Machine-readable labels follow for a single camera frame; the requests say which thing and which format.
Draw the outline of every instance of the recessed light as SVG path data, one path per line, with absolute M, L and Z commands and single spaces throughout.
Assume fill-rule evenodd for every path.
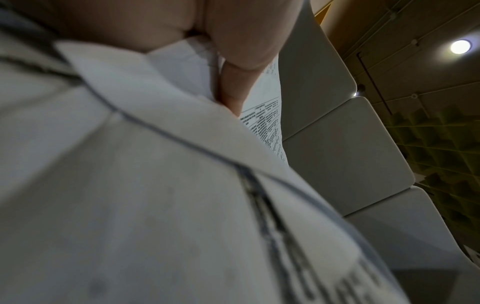
M 450 46 L 450 51 L 454 54 L 465 54 L 470 50 L 472 44 L 468 40 L 457 40 Z

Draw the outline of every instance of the finger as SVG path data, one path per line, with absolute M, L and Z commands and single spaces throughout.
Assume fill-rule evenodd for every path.
M 237 117 L 242 113 L 244 101 L 264 68 L 245 70 L 225 62 L 220 73 L 219 98 Z

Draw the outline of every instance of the ceiling fixture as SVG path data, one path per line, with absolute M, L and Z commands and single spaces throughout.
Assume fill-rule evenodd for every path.
M 468 40 L 457 40 L 450 46 L 450 51 L 454 54 L 465 54 L 470 50 L 472 44 Z

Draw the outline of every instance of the hand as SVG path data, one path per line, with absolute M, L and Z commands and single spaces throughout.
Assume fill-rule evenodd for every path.
M 235 115 L 292 30 L 302 0 L 44 0 L 72 36 L 147 52 L 204 33 L 226 62 L 218 98 Z

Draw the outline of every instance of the paper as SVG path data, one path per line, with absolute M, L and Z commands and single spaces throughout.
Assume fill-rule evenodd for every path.
M 179 88 L 215 101 L 219 70 L 225 61 L 211 41 L 192 37 L 152 51 L 148 58 L 162 75 Z M 253 86 L 240 120 L 285 163 L 280 118 L 282 97 L 278 56 L 268 65 Z

